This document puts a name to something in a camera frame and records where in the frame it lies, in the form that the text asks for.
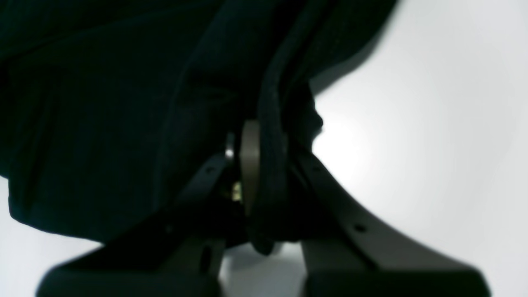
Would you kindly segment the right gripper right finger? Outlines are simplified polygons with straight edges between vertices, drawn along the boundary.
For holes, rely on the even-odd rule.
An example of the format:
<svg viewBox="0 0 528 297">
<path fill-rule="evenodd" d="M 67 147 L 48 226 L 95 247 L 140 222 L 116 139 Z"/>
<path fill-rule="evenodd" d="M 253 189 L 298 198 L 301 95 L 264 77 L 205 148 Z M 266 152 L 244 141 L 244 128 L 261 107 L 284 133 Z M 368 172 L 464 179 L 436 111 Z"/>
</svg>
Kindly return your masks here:
<svg viewBox="0 0 528 297">
<path fill-rule="evenodd" d="M 489 297 L 478 269 L 389 226 L 304 146 L 288 149 L 304 297 Z"/>
</svg>

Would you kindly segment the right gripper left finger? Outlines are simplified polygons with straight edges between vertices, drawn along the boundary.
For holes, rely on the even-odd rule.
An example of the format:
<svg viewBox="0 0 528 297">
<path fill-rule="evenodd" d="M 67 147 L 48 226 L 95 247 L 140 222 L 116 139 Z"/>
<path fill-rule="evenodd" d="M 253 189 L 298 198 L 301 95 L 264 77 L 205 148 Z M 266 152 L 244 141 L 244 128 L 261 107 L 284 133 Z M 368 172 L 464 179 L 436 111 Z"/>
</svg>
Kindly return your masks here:
<svg viewBox="0 0 528 297">
<path fill-rule="evenodd" d="M 260 127 L 229 133 L 174 202 L 104 247 L 51 269 L 38 297 L 218 297 L 228 243 L 245 241 L 256 199 Z"/>
</svg>

